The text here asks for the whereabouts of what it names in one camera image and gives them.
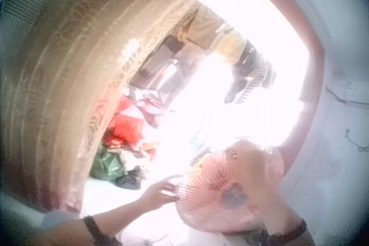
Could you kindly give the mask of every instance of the pink fan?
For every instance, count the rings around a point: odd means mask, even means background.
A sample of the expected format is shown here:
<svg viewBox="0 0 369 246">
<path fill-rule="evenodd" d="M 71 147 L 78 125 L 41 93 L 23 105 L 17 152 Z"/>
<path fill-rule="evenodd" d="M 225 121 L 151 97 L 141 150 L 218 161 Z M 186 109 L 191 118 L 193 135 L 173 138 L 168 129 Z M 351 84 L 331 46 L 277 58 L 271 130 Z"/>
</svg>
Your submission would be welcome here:
<svg viewBox="0 0 369 246">
<path fill-rule="evenodd" d="M 284 173 L 282 156 L 273 147 L 258 148 L 265 155 L 266 178 L 277 189 Z M 209 151 L 182 180 L 177 211 L 188 226 L 203 232 L 256 229 L 260 226 L 258 210 L 250 204 L 241 186 L 232 181 L 224 150 Z"/>
</svg>

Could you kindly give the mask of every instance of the white wall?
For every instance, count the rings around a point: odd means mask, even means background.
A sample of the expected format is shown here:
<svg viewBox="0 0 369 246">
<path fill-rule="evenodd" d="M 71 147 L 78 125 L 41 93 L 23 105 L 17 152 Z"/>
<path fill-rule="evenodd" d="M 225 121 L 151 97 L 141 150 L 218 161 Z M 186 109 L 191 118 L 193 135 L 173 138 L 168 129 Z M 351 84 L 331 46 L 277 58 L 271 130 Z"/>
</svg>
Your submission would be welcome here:
<svg viewBox="0 0 369 246">
<path fill-rule="evenodd" d="M 369 153 L 344 138 L 369 143 L 369 107 L 338 102 L 348 81 L 369 80 L 367 0 L 296 0 L 326 51 L 325 79 L 308 137 L 281 191 L 307 221 L 318 245 L 347 245 L 368 217 Z"/>
<path fill-rule="evenodd" d="M 334 63 L 336 77 L 369 76 L 369 1 L 295 0 L 313 24 Z"/>
</svg>

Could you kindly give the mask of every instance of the clothing pile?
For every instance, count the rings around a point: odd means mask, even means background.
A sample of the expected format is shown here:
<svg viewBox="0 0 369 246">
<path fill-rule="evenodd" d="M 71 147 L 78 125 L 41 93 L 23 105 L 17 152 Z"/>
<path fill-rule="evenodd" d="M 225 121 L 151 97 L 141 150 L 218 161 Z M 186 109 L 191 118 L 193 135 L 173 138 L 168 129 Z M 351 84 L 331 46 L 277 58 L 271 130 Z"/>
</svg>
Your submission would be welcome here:
<svg viewBox="0 0 369 246">
<path fill-rule="evenodd" d="M 157 130 L 135 102 L 122 96 L 101 140 L 90 175 L 117 186 L 139 190 L 158 146 Z"/>
</svg>

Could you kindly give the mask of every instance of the hand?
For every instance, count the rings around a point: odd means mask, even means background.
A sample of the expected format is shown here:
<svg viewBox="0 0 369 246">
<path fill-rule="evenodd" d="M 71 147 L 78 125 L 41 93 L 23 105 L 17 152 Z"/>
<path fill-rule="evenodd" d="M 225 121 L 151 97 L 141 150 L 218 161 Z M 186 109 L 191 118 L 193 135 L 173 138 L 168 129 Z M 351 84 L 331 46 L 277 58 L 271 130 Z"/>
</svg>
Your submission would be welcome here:
<svg viewBox="0 0 369 246">
<path fill-rule="evenodd" d="M 176 202 L 179 196 L 175 195 L 176 185 L 169 182 L 169 180 L 179 177 L 171 176 L 158 183 L 151 185 L 142 197 L 137 201 L 144 212 L 157 210 L 165 204 Z"/>
<path fill-rule="evenodd" d="M 240 139 L 225 150 L 232 176 L 246 193 L 266 188 L 263 153 L 256 145 Z"/>
</svg>

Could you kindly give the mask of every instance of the electrical wire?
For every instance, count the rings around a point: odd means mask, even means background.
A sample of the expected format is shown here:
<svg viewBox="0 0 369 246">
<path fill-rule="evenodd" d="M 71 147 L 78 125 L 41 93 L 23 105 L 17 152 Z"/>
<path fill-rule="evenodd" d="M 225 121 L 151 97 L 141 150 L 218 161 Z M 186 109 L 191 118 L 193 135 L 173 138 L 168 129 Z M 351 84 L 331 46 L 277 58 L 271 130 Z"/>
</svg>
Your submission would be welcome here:
<svg viewBox="0 0 369 246">
<path fill-rule="evenodd" d="M 357 144 L 355 141 L 353 141 L 353 140 L 350 138 L 349 134 L 350 134 L 350 129 L 346 129 L 345 138 L 347 138 L 347 140 L 348 140 L 349 142 L 351 142 L 352 144 L 354 144 L 354 145 L 356 145 L 356 146 L 357 146 L 357 151 L 358 151 L 358 152 L 369 152 L 369 144 L 368 144 L 366 147 L 363 147 L 363 146 L 361 146 L 361 145 Z"/>
</svg>

